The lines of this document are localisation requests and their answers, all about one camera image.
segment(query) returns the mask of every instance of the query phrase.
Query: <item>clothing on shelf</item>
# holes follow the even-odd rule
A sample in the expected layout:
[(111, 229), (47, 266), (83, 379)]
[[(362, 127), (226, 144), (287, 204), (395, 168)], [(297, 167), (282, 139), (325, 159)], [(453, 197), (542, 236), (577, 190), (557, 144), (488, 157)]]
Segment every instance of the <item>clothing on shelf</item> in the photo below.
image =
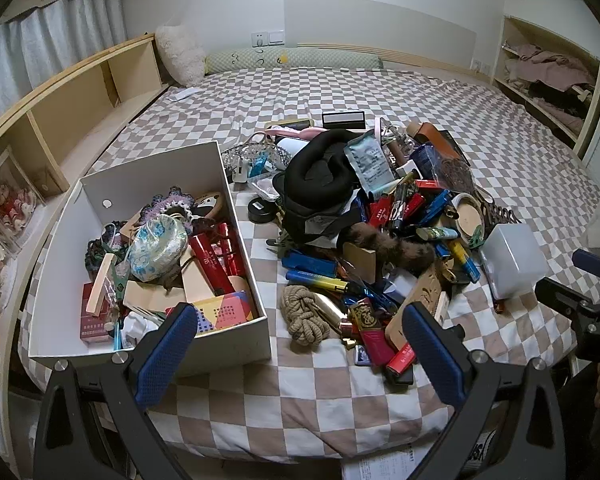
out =
[(582, 126), (584, 125), (584, 121), (576, 116), (573, 116), (564, 110), (561, 110), (557, 106), (545, 101), (541, 97), (534, 98), (534, 102), (541, 107), (545, 112), (551, 114), (556, 119), (558, 119), (562, 124), (564, 124), (568, 129), (570, 129), (575, 134), (579, 134)]
[(542, 81), (561, 92), (573, 85), (595, 84), (593, 76), (583, 63), (572, 56), (543, 50), (537, 45), (524, 44), (511, 47), (520, 58), (505, 63), (509, 81)]

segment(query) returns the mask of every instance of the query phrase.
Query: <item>window curtain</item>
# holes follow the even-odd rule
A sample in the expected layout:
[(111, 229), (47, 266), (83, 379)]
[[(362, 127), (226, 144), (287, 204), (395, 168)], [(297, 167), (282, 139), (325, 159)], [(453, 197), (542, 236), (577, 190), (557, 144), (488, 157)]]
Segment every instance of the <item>window curtain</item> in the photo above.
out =
[(0, 25), (0, 116), (65, 68), (125, 41), (122, 0), (58, 0)]

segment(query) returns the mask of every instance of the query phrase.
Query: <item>paper sheet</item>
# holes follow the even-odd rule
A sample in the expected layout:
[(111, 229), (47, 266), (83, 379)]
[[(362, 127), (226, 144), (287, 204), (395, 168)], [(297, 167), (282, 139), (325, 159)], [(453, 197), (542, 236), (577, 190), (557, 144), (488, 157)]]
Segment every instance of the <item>paper sheet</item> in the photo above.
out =
[(407, 444), (397, 451), (353, 460), (343, 460), (342, 480), (405, 480), (429, 452), (433, 442)]
[(202, 88), (189, 87), (184, 90), (180, 90), (179, 92), (167, 96), (167, 99), (171, 102), (181, 101), (184, 98), (189, 97), (190, 95), (195, 94), (196, 92), (201, 92)]
[(372, 132), (350, 140), (344, 147), (344, 154), (367, 194), (394, 180), (382, 146)]

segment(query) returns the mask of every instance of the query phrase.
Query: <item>red tube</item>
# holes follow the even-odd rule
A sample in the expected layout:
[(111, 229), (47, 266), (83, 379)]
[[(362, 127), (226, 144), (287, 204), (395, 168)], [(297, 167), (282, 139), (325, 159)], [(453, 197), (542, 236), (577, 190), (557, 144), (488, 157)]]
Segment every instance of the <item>red tube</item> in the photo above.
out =
[(235, 292), (234, 286), (229, 281), (222, 265), (220, 265), (220, 261), (218, 261), (218, 257), (209, 242), (209, 238), (204, 233), (192, 236), (189, 238), (189, 245), (200, 262), (200, 266), (202, 267), (206, 278), (213, 287), (214, 294), (216, 296), (222, 296), (224, 294)]
[(220, 235), (220, 247), (224, 254), (226, 273), (229, 276), (246, 277), (247, 270), (244, 268), (235, 229), (229, 228), (227, 222), (222, 222), (218, 224), (218, 234)]

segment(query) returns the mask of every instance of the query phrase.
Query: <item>colorful box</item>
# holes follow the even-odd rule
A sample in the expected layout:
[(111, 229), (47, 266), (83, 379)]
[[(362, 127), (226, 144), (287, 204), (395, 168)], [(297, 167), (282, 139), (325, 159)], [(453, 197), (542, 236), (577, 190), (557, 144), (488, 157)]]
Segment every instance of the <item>colorful box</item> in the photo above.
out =
[(230, 328), (253, 319), (249, 295), (244, 290), (208, 300), (194, 301), (193, 305), (198, 310), (196, 336)]

